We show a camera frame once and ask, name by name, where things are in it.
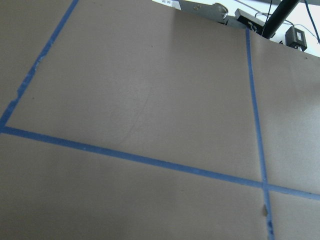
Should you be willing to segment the grey metal clamp bracket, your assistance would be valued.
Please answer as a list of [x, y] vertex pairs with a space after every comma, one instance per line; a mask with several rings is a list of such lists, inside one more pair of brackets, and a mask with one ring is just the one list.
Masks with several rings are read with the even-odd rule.
[[178, 2], [182, 12], [191, 13], [237, 29], [247, 28], [247, 26], [239, 22], [235, 16], [228, 15], [229, 10], [220, 3], [216, 2], [209, 5], [187, 0], [179, 0]]

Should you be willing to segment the small black adapter box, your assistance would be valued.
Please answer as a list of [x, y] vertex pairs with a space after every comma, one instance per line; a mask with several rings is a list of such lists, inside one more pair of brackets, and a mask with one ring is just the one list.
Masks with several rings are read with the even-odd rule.
[[294, 49], [304, 52], [307, 49], [305, 32], [291, 26], [285, 33], [285, 44]]

